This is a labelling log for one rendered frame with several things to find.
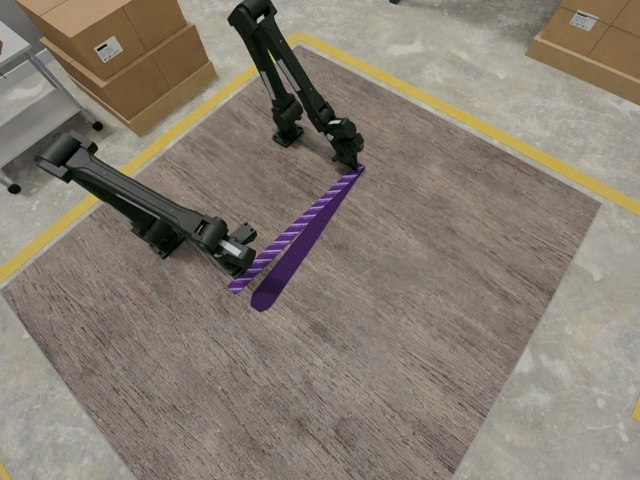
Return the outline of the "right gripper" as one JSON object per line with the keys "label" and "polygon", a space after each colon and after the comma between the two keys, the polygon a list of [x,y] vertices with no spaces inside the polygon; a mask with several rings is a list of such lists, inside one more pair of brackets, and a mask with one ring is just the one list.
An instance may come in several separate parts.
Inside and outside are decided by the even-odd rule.
{"label": "right gripper", "polygon": [[234,279],[236,280],[238,277],[246,274],[247,269],[243,269],[231,262],[228,262],[226,258],[218,259],[215,256],[212,256],[222,267],[223,269]]}

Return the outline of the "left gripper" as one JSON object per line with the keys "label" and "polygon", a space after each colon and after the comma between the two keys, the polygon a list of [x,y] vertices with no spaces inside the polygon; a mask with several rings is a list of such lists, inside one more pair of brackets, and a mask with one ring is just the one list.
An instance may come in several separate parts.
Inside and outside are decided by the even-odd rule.
{"label": "left gripper", "polygon": [[[334,144],[337,144],[338,142],[340,142],[340,140],[338,140],[337,142],[331,144],[331,146],[334,145]],[[335,150],[335,148],[334,148],[334,150]],[[336,150],[335,150],[335,152],[336,152]],[[336,162],[337,160],[339,160],[341,163],[347,165],[348,167],[352,168],[354,171],[358,170],[357,152],[355,152],[353,150],[348,151],[348,153],[345,156],[339,156],[336,153],[335,156],[332,158],[332,161]]]}

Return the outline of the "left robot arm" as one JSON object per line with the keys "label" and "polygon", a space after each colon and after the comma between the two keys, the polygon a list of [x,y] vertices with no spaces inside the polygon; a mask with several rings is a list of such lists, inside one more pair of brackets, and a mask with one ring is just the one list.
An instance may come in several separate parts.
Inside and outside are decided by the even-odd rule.
{"label": "left robot arm", "polygon": [[[361,152],[365,140],[352,121],[335,116],[328,101],[314,88],[276,24],[277,12],[271,0],[244,0],[227,18],[230,27],[234,26],[242,38],[270,95],[273,121],[278,130],[272,135],[273,140],[287,148],[302,135],[303,128],[295,121],[303,118],[304,108],[317,132],[323,132],[330,144],[340,140],[332,145],[339,156],[345,156],[350,150]],[[264,19],[257,23],[262,15]],[[303,107],[293,93],[286,91],[270,54]]]}

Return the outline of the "purple striped necktie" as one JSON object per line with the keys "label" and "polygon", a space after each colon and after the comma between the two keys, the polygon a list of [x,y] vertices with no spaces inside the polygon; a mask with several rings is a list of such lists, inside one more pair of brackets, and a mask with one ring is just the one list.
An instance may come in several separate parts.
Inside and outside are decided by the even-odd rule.
{"label": "purple striped necktie", "polygon": [[315,204],[255,258],[251,267],[247,269],[246,274],[238,277],[236,280],[232,280],[227,288],[234,295],[240,292],[303,230],[252,294],[250,303],[252,308],[259,313],[269,309],[365,169],[365,166],[359,162],[357,166],[357,171],[351,169],[347,172],[332,188],[318,199]]}

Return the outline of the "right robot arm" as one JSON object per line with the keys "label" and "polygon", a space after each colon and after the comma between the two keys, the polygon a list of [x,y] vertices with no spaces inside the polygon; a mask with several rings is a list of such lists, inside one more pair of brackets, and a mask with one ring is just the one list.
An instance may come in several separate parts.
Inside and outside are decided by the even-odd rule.
{"label": "right robot arm", "polygon": [[227,256],[232,264],[251,267],[256,251],[245,245],[255,240],[257,232],[248,222],[228,236],[223,219],[204,216],[156,193],[94,156],[98,149],[93,141],[69,129],[59,131],[34,161],[67,184],[73,180],[120,213],[133,226],[131,232],[162,259],[187,238],[211,256]]}

